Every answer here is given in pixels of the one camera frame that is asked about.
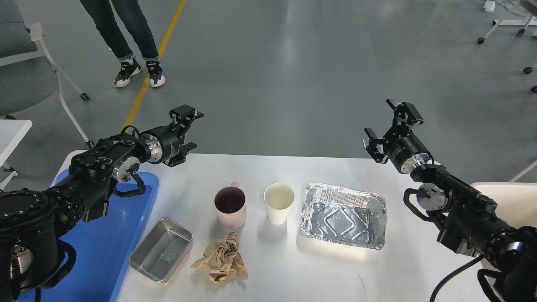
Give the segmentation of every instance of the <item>gray floor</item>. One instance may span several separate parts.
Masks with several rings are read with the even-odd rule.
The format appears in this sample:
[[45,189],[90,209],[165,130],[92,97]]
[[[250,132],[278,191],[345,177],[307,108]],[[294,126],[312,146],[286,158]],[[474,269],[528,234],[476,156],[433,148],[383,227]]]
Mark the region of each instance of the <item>gray floor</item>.
[[[88,135],[118,133],[143,76],[112,86],[119,64],[78,1],[18,4],[91,96],[83,102],[66,86]],[[178,4],[140,0],[157,46]],[[187,137],[196,153],[368,157],[363,128],[383,134],[392,115],[384,100],[393,98],[415,104],[425,119],[415,132],[454,175],[508,181],[536,159],[537,75],[521,71],[537,60],[537,29],[518,37],[519,27],[500,26],[478,45],[506,11],[483,4],[187,0],[161,59],[167,82],[149,88],[134,125],[167,124],[171,108],[190,104],[205,113]],[[20,175],[7,189],[43,190],[83,141],[56,96],[16,116],[34,125],[9,158]],[[520,181],[537,182],[537,169]]]

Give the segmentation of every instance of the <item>jeans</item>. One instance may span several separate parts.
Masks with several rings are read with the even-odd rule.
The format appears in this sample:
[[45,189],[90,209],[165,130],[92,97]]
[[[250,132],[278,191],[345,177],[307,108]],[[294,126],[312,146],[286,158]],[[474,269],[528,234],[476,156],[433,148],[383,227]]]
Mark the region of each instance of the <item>jeans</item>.
[[[114,13],[109,0],[80,0],[88,14],[91,16],[97,30],[106,44],[112,49],[118,60],[130,59],[133,52],[129,48],[125,37],[115,22]],[[158,51],[151,29],[142,14],[138,0],[112,0],[119,18],[132,35],[138,45],[142,58],[146,61],[158,60]]]

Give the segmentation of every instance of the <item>white desk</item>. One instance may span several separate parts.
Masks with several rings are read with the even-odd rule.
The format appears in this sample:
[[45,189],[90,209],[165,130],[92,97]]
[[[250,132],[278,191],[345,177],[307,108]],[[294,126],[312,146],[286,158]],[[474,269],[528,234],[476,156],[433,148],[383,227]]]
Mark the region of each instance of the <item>white desk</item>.
[[[30,120],[0,119],[0,168],[11,155],[15,147],[23,139],[24,135],[32,127]],[[17,173],[0,170],[0,189],[4,189],[9,180]]]
[[[166,284],[129,268],[118,301],[428,301],[442,278],[471,260],[437,243],[436,227],[404,206],[404,189],[419,185],[390,163],[190,154],[186,163],[174,168],[143,164],[141,170],[156,174],[161,182],[142,238],[157,221],[168,218],[194,234],[193,246]],[[217,190],[232,181],[240,182],[246,194],[248,218],[238,231],[250,278],[218,286],[209,280],[207,269],[190,265],[214,239],[229,232],[219,224],[212,202]],[[269,223],[263,203],[264,189],[274,182],[287,183],[296,196],[287,222],[279,226]],[[384,248],[354,248],[303,235],[299,218],[309,182],[384,196],[388,211]],[[437,301],[488,301],[477,282],[478,268],[479,264],[448,282]]]

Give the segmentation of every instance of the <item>sneaker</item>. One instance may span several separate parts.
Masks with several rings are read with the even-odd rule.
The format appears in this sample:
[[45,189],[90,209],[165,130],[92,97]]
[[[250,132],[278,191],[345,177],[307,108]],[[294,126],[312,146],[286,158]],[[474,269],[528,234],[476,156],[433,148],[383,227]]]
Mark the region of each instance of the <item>sneaker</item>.
[[146,61],[147,72],[149,72],[149,83],[151,87],[159,87],[166,82],[166,77],[162,73],[159,61]]
[[139,74],[142,71],[142,67],[136,59],[133,57],[133,64],[129,62],[121,62],[121,70],[118,73],[118,76],[115,77],[114,86],[117,88],[125,87],[130,83],[130,77],[135,74]]

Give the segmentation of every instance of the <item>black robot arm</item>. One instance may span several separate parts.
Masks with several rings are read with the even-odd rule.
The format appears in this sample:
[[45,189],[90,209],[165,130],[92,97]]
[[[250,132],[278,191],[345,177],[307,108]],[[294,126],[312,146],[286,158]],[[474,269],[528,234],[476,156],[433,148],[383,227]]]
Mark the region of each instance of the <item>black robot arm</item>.
[[[432,155],[412,132],[423,118],[410,103],[387,100],[394,110],[391,128],[382,139],[370,128],[366,151],[378,163],[387,160],[402,174],[423,183],[418,190],[407,189],[404,203],[421,219],[439,229],[437,241],[455,253],[481,254],[499,272],[479,270],[478,279],[491,301],[500,301],[485,276],[494,278],[494,287],[506,302],[537,301],[537,229],[509,226],[495,214],[496,202],[451,175],[444,166],[429,163]],[[422,214],[410,202],[415,194]]]
[[[143,194],[143,180],[136,174],[141,163],[173,167],[185,162],[197,147],[184,144],[186,131],[201,117],[188,105],[177,107],[170,111],[172,122],[166,126],[142,133],[128,126],[120,134],[100,139],[95,147],[72,158],[65,179],[43,192],[0,191],[0,302],[17,300],[20,292],[35,287],[53,287],[65,277],[76,253],[59,238],[80,220],[106,215],[111,194]],[[127,133],[130,127],[132,134]],[[138,190],[117,191],[118,182],[132,178]]]

